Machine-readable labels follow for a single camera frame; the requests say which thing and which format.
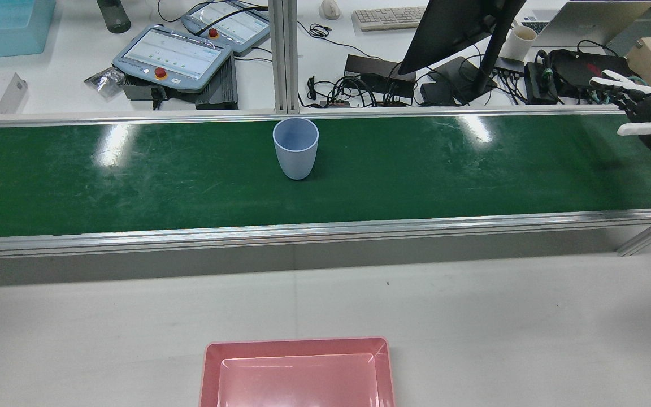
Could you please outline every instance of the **metal bracket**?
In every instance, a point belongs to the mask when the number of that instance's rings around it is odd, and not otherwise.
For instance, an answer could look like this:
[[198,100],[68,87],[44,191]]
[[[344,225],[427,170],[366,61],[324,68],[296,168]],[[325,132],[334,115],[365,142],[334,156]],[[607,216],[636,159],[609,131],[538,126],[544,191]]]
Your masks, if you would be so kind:
[[268,0],[276,113],[297,114],[298,31],[295,0]]
[[651,226],[620,246],[617,253],[622,257],[631,256],[649,245],[651,245]]

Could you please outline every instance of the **monitor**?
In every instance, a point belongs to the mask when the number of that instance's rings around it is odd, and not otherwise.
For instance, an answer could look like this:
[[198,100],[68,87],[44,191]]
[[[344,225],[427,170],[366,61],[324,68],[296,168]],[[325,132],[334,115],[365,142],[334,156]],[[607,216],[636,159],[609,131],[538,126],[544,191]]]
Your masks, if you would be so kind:
[[525,0],[429,0],[398,73],[414,72],[441,61],[491,36],[480,67],[464,58],[447,62],[429,75],[454,88],[454,96],[468,103],[490,85],[499,51],[511,22]]

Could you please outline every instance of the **pink tray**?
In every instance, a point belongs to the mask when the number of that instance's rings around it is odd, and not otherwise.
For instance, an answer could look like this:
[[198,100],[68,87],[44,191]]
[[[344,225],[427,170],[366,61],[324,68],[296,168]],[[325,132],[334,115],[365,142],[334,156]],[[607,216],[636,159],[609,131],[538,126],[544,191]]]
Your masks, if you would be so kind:
[[211,343],[199,407],[395,407],[382,337]]

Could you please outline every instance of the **cup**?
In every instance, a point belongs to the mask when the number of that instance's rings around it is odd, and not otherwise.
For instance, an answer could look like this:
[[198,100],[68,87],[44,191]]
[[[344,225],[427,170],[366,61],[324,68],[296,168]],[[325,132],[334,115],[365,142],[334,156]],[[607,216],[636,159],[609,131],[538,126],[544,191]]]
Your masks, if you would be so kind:
[[291,180],[302,180],[310,174],[318,150],[318,128],[308,119],[289,118],[273,129],[278,162]]
[[527,56],[535,39],[537,39],[536,31],[523,25],[517,25],[514,30],[511,30],[509,38],[501,48],[499,57],[524,62],[524,57]]

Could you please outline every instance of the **plastic bag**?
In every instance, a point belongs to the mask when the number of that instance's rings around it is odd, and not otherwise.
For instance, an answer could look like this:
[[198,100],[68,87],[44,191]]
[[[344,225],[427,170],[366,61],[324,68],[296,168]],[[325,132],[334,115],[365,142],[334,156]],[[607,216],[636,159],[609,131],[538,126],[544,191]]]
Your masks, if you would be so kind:
[[122,92],[123,81],[124,72],[115,67],[109,67],[85,79],[85,83],[94,90],[97,90],[97,93],[107,101],[112,100],[112,98]]

